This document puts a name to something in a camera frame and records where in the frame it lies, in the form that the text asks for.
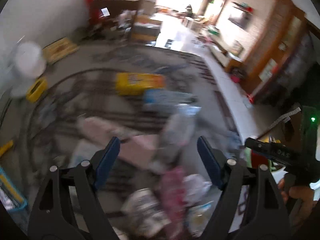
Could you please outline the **person right hand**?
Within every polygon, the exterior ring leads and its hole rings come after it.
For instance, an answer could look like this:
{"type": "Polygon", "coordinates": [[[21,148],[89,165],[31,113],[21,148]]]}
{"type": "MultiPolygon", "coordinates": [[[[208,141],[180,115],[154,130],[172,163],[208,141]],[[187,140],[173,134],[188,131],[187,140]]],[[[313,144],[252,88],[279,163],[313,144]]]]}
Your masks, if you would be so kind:
{"type": "Polygon", "coordinates": [[[313,200],[314,191],[309,186],[293,186],[288,191],[284,190],[285,179],[282,178],[278,183],[278,189],[284,203],[291,197],[293,199],[301,200],[301,205],[295,215],[292,216],[291,226],[293,228],[300,227],[306,219],[310,216],[313,208],[316,206],[317,201],[313,200]]]}

